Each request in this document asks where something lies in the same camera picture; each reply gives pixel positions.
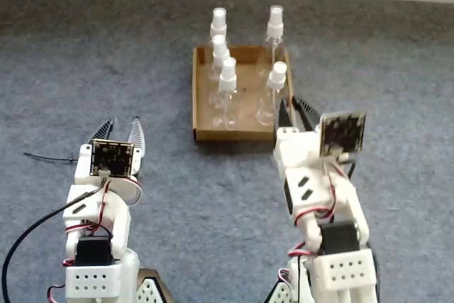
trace black cable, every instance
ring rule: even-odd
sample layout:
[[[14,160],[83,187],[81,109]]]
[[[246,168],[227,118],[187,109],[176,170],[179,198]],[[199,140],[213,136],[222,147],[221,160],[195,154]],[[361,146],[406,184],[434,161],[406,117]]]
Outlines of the black cable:
[[[356,162],[353,161],[352,165],[350,166],[350,170],[348,171],[348,179],[352,178],[353,171],[355,170],[355,167],[356,167]]]
[[[90,220],[87,220],[87,223],[88,224],[93,224],[93,226],[99,226],[100,228],[105,230],[105,232],[107,232],[107,234],[109,235],[110,238],[112,238],[112,232],[110,232],[109,229],[107,227],[105,227],[104,225],[101,225],[101,224],[98,224],[98,223],[94,223],[93,221],[90,221]]]
[[[367,242],[367,247],[372,251],[372,259],[374,260],[375,276],[377,277],[377,285],[375,286],[375,293],[377,294],[377,303],[380,303],[380,264],[378,263],[378,257],[370,242]]]
[[[300,262],[300,258],[301,256],[299,255],[298,256],[298,303],[299,303],[299,283],[300,283],[300,279],[301,279],[301,262]]]
[[[32,153],[27,153],[27,152],[23,152],[23,154],[25,156],[29,156],[30,158],[34,158],[34,159],[38,159],[38,160],[67,161],[69,163],[73,163],[74,161],[77,161],[77,159],[74,159],[72,157],[72,153],[71,153],[71,157],[70,158],[48,158],[47,156],[41,156],[41,155],[36,155],[36,154],[32,154]]]
[[[8,273],[8,266],[9,266],[9,263],[11,262],[13,254],[16,252],[17,247],[19,247],[19,245],[22,243],[22,241],[30,234],[31,231],[33,231],[39,225],[41,225],[48,219],[52,218],[53,216],[56,216],[57,214],[59,214],[61,211],[64,211],[68,207],[71,207],[72,205],[75,205],[78,202],[81,202],[82,200],[96,194],[104,187],[105,184],[106,184],[106,179],[103,179],[98,188],[96,188],[95,190],[93,190],[91,192],[85,192],[84,194],[79,195],[76,199],[61,206],[59,209],[56,209],[55,211],[50,212],[49,214],[47,214],[46,216],[44,216],[43,218],[41,218],[37,222],[35,222],[32,226],[27,228],[26,231],[24,233],[22,233],[21,236],[19,236],[19,238],[17,238],[16,242],[9,249],[8,255],[6,255],[5,261],[3,263],[3,267],[1,269],[1,291],[3,293],[3,298],[4,298],[5,303],[11,303],[11,301],[9,299],[9,294],[8,294],[8,284],[6,281],[6,276]]]

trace white plastic bracket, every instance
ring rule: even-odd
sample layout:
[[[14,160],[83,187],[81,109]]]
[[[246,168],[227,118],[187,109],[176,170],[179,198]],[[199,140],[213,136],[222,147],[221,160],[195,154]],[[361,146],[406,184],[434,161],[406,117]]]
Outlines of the white plastic bracket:
[[[322,255],[314,259],[311,275],[325,291],[339,291],[375,285],[374,260],[370,249]]]
[[[283,282],[278,282],[268,303],[292,303],[292,292],[289,286]]]
[[[154,279],[144,279],[137,290],[137,303],[165,303]]]
[[[112,298],[121,291],[121,264],[66,268],[67,298]]]

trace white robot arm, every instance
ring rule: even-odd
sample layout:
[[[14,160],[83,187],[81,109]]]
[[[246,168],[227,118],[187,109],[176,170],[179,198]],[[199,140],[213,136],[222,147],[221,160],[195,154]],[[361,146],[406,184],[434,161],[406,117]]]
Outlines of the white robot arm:
[[[135,204],[142,194],[137,175],[145,152],[143,131],[135,119],[127,143],[110,141],[111,124],[106,122],[81,146],[67,201],[99,191],[63,214],[67,302],[166,303],[157,278],[146,277],[138,288],[140,263],[128,248],[128,203]]]
[[[377,303],[369,228],[340,164],[361,150],[364,122],[363,114],[331,114],[313,131],[277,129],[274,157],[304,243],[289,252],[287,269],[266,302],[277,302],[275,296],[289,303]],[[277,290],[288,295],[276,296]]]

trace cardboard tray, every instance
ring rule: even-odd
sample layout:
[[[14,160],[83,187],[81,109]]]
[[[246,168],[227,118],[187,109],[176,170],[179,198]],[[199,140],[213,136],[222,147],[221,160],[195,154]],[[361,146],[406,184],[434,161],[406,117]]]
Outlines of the cardboard tray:
[[[271,141],[273,127],[261,125],[255,118],[260,93],[263,91],[263,80],[256,72],[256,62],[260,45],[234,45],[230,47],[231,56],[236,59],[238,91],[238,126],[235,131],[219,130],[213,127],[214,110],[208,105],[208,72],[205,63],[205,48],[194,48],[192,61],[192,129],[196,141]],[[293,96],[292,71],[289,55],[284,53],[287,69],[287,81],[284,95]]]

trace gray carpet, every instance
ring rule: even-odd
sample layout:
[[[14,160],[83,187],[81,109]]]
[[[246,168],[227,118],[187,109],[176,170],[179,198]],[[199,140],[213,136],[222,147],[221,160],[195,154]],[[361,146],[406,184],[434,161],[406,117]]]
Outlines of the gray carpet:
[[[196,145],[192,47],[210,11],[259,43],[284,7],[296,88],[322,111],[368,113],[353,176],[382,268],[382,302],[452,302],[454,6],[371,0],[0,0],[0,256],[66,199],[77,153],[116,115],[139,115],[145,195],[130,246],[179,303],[262,302],[299,241],[267,144]],[[11,264],[12,302],[64,280],[61,217]],[[62,301],[62,292],[56,297]]]

